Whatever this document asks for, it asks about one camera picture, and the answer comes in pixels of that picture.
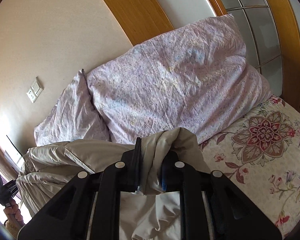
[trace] beige wall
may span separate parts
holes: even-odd
[[[0,4],[0,147],[25,153],[79,69],[86,73],[131,48],[103,0],[3,0]],[[26,95],[35,77],[44,91]]]

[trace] bedsheet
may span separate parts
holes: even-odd
[[[300,220],[300,114],[272,96],[199,145],[220,170],[287,235]]]
[[[48,117],[34,128],[34,138],[37,146],[77,139],[109,141],[107,127],[91,103],[83,69],[63,90]]]

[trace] light switch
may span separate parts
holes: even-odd
[[[34,91],[33,91],[33,89],[32,88],[30,88],[29,89],[29,91],[27,92],[27,95],[28,95],[28,97],[30,98],[30,100],[31,100],[31,102],[35,102],[36,100],[37,100],[37,96],[36,96],[36,94],[34,93]]]
[[[38,77],[35,78],[35,81],[31,85],[32,90],[34,91],[35,95],[38,97],[41,92],[43,91],[43,88],[40,86],[40,83],[38,81]]]

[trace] floral bedspread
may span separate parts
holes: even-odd
[[[272,96],[199,145],[286,236],[300,220],[300,114]]]

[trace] bed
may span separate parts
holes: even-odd
[[[226,15],[152,38],[87,75],[81,70],[36,127],[37,145],[134,144],[137,136],[185,127],[209,168],[287,236],[300,220],[300,114],[271,94],[245,50]]]

